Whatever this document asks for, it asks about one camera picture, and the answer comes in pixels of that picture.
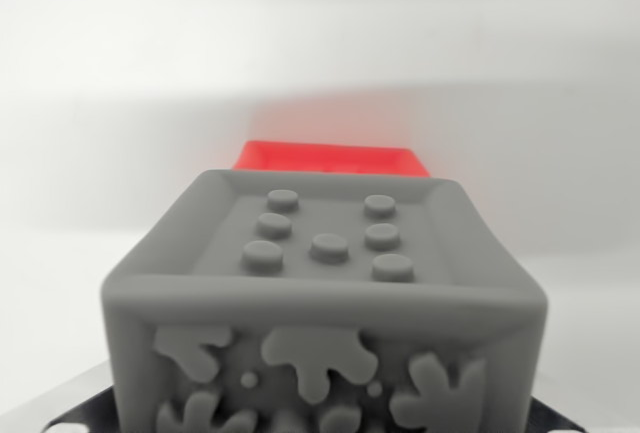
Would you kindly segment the black-tipped silver gripper right finger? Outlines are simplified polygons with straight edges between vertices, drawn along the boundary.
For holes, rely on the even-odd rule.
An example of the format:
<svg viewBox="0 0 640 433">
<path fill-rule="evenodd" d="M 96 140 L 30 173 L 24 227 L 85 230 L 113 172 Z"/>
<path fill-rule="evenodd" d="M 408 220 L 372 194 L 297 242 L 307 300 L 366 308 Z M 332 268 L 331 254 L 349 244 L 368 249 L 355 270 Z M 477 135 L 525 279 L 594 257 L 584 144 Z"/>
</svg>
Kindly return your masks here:
<svg viewBox="0 0 640 433">
<path fill-rule="evenodd" d="M 639 424 L 615 413 L 591 393 L 549 375 L 535 375 L 528 432 L 638 432 Z"/>
</svg>

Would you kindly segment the black-tipped silver gripper left finger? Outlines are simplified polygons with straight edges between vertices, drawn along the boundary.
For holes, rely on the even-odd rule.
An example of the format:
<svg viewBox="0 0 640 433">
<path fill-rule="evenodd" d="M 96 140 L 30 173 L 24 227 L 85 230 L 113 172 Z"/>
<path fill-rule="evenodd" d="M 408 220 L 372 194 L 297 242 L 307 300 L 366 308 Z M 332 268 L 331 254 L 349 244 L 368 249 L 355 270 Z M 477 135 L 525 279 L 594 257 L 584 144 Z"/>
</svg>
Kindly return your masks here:
<svg viewBox="0 0 640 433">
<path fill-rule="evenodd" d="M 117 432 L 108 362 L 102 362 L 1 415 L 2 432 L 46 432 L 74 424 L 86 432 Z"/>
</svg>

